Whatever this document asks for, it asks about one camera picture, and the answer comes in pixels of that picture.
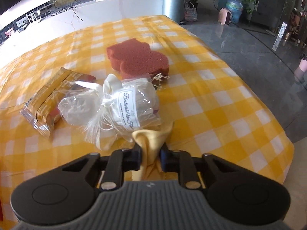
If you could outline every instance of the plastic bag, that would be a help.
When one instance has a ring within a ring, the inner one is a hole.
[[[106,138],[104,149],[108,149],[118,135],[131,142],[133,131],[161,124],[159,99],[146,78],[120,81],[109,74],[103,86],[81,81],[75,84],[87,89],[71,91],[58,109],[68,124],[82,126],[85,141],[99,149],[100,138]]]
[[[75,85],[77,80],[92,82],[94,76],[67,70],[61,67],[48,82],[35,93],[21,109],[20,114],[44,137],[49,138],[54,124],[61,118],[57,108],[67,91],[82,87]]]

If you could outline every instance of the gray tile floor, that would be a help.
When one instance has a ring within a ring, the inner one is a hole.
[[[305,49],[285,42],[274,52],[275,37],[233,24],[223,26],[217,17],[217,11],[200,11],[197,22],[183,27],[202,39],[244,80],[293,143],[307,137],[307,74],[304,82],[294,79]]]

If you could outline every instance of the trash can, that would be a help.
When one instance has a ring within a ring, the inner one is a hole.
[[[185,17],[185,0],[163,0],[162,14],[179,24]]]

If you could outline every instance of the red sponge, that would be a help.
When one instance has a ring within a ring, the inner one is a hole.
[[[112,68],[120,72],[123,79],[157,73],[168,75],[167,57],[157,51],[151,51],[149,44],[145,42],[133,38],[106,50]]]

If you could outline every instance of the yellow cloth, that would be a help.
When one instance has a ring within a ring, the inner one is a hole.
[[[173,128],[173,122],[161,126],[159,131],[138,130],[132,133],[135,142],[142,148],[142,164],[138,171],[132,171],[132,180],[160,180],[161,166],[157,159],[166,138]]]
[[[102,83],[109,73],[116,74],[106,48],[130,38],[147,42],[152,50],[168,57],[170,79],[157,95],[162,120],[174,121],[167,139],[170,149],[185,150],[195,157],[211,152],[284,181],[293,144],[240,77],[199,38],[165,16],[123,19],[54,39],[0,69],[0,199],[5,230],[16,224],[10,208],[16,186],[98,151],[84,142],[78,129],[62,120],[53,138],[45,139],[19,114],[24,102],[61,66],[94,75]],[[127,147],[123,144],[120,139],[110,150],[99,152],[110,155]]]

